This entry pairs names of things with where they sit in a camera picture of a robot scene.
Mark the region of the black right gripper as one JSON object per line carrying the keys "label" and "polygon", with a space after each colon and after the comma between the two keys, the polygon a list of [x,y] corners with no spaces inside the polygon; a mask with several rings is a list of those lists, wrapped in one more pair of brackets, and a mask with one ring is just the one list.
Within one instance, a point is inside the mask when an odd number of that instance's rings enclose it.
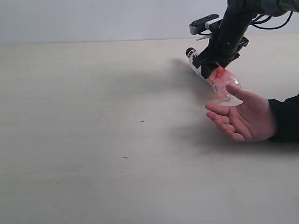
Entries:
{"label": "black right gripper", "polygon": [[235,51],[248,26],[248,16],[224,16],[221,20],[207,22],[206,27],[212,32],[207,47],[209,62],[203,61],[200,52],[195,50],[192,54],[192,70],[203,79],[208,79],[218,65],[227,68],[240,57],[240,53]]}

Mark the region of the black sleeved forearm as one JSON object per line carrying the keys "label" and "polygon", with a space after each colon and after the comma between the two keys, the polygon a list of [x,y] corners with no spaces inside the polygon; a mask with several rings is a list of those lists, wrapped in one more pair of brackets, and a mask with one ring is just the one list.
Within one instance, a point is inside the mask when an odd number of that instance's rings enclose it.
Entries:
{"label": "black sleeved forearm", "polygon": [[287,98],[284,102],[268,100],[276,121],[272,142],[299,142],[299,95]]}

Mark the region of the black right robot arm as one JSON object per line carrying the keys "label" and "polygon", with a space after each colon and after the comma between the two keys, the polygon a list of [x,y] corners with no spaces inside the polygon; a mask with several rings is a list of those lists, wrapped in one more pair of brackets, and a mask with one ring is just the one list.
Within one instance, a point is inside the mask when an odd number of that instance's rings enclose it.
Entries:
{"label": "black right robot arm", "polygon": [[204,79],[208,79],[218,68],[226,68],[237,59],[242,47],[247,46],[244,36],[249,25],[258,26],[262,16],[279,17],[287,12],[299,11],[297,0],[229,0],[222,18],[210,14],[189,24],[190,34],[204,35],[208,46],[191,57],[191,65],[200,69]]}

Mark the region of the person's open hand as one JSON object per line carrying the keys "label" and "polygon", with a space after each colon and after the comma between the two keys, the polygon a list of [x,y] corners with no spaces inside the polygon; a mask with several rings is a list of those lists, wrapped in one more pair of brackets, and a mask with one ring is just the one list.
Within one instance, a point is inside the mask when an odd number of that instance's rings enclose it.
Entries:
{"label": "person's open hand", "polygon": [[235,141],[255,142],[271,138],[277,124],[269,101],[252,92],[227,85],[229,94],[242,101],[236,106],[207,104],[207,117]]}

